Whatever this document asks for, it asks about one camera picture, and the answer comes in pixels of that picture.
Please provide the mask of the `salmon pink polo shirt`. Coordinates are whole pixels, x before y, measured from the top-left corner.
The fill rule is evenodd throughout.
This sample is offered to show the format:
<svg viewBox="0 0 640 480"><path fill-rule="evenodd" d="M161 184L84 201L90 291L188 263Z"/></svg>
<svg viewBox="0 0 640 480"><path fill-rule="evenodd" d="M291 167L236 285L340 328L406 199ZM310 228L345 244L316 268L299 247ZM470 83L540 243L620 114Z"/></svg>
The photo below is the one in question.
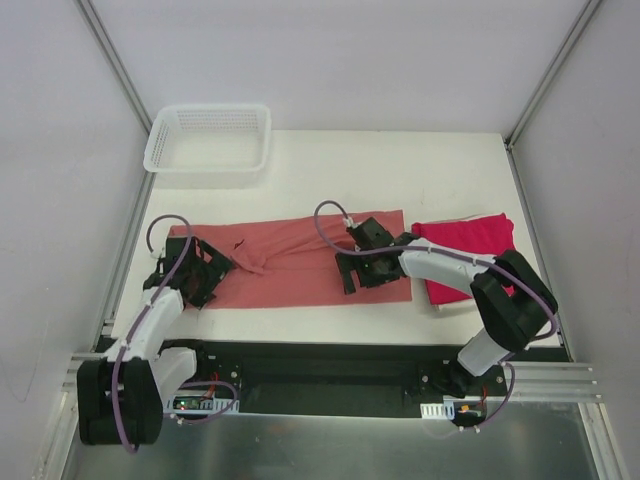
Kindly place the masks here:
<svg viewBox="0 0 640 480"><path fill-rule="evenodd" d="M235 268L214 290L209 309L260 309L402 303L412 300L401 278L347 295L335 251L311 217L227 225L194 225L194 235Z"/></svg>

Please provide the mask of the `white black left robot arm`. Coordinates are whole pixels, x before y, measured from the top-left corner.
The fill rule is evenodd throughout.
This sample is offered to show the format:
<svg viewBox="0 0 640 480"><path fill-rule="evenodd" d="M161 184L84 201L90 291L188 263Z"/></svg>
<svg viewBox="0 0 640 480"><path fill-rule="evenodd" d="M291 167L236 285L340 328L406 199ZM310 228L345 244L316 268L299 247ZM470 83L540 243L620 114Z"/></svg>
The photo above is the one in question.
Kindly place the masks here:
<svg viewBox="0 0 640 480"><path fill-rule="evenodd" d="M170 237L165 254L144 281L141 303L126 333L76 374L80 440L121 445L134 453L154 443L168 402L181 388L237 388L211 377L211 365L194 348L164 347L169 327L188 307L201 308L233 263L203 240Z"/></svg>

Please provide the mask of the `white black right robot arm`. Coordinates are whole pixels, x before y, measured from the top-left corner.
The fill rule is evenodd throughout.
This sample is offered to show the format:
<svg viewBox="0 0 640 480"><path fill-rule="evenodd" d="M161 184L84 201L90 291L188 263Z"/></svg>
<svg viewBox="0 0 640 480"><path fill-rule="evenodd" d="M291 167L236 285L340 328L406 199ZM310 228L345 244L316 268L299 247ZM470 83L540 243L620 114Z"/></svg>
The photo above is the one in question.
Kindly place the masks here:
<svg viewBox="0 0 640 480"><path fill-rule="evenodd" d="M364 288L411 278L444 285L474 301L481 329L432 376L461 394L473 394L491 367L557 332L558 303L516 250L473 254L407 232L396 238L384 230L363 233L360 226L347 232L354 248L332 246L347 294L355 286L346 277L356 271Z"/></svg>

